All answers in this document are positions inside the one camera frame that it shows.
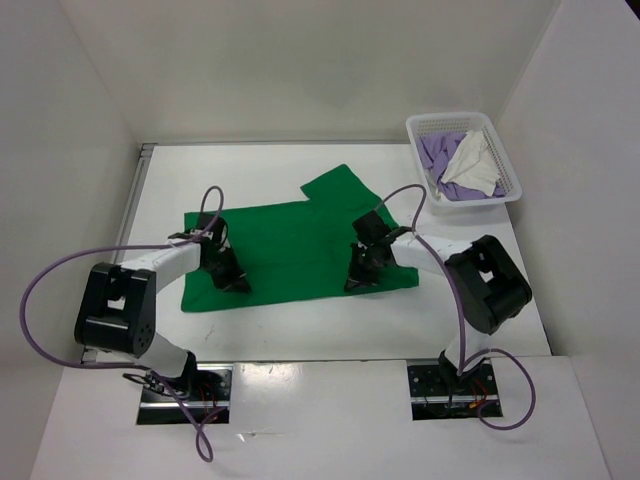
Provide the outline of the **green t shirt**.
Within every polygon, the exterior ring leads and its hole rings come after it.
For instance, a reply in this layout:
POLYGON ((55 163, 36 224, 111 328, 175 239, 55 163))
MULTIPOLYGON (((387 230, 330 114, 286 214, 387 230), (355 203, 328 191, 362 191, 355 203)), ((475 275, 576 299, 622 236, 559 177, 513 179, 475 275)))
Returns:
POLYGON ((222 292, 208 274, 195 271, 185 278, 183 312, 346 296, 350 246, 356 241, 353 222, 375 210, 390 227, 397 223, 345 164, 302 185, 301 191, 303 201, 223 210, 251 291, 222 292))

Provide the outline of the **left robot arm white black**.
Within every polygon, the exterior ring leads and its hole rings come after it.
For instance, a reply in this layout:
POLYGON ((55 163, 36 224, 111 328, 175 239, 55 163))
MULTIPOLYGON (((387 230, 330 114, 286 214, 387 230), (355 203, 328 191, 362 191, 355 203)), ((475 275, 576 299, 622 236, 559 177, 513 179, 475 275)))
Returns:
POLYGON ((203 375, 195 354, 156 331, 156 297, 196 271, 223 293, 251 292, 246 273, 228 242, 177 240, 121 264, 92 267, 74 327, 77 343, 128 359, 164 378, 180 400, 194 396, 203 375))

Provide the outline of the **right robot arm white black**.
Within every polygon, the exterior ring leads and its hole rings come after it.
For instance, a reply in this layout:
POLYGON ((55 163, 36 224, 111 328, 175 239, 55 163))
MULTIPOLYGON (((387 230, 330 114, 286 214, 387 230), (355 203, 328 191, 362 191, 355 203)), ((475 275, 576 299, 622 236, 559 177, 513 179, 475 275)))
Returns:
POLYGON ((464 242, 421 236, 402 227, 377 239, 360 239, 351 249, 347 292, 379 285, 382 272, 391 267, 445 278, 458 315, 458 333, 439 358, 439 382, 450 393, 460 393, 473 382, 473 370, 489 353, 489 338, 533 297, 524 275, 491 235, 464 242))

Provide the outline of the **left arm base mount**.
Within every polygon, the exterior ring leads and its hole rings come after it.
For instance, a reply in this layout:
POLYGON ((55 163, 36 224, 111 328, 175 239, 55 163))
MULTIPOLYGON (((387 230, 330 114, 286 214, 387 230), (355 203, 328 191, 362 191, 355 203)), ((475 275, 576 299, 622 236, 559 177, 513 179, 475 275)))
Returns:
MULTIPOLYGON (((194 419, 206 424, 228 424, 233 377, 232 364, 200 363, 201 385, 192 393, 176 390, 194 419)), ((137 425, 187 424, 177 402, 164 386, 149 375, 123 373, 122 377, 142 387, 137 425)))

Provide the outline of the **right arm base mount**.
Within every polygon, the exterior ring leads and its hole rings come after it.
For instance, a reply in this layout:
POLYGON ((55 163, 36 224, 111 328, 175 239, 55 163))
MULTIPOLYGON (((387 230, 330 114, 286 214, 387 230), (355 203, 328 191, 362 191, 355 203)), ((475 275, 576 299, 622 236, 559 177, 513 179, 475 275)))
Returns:
POLYGON ((413 421, 503 416, 494 369, 484 361, 473 373, 450 386, 436 359, 408 362, 407 377, 413 421))

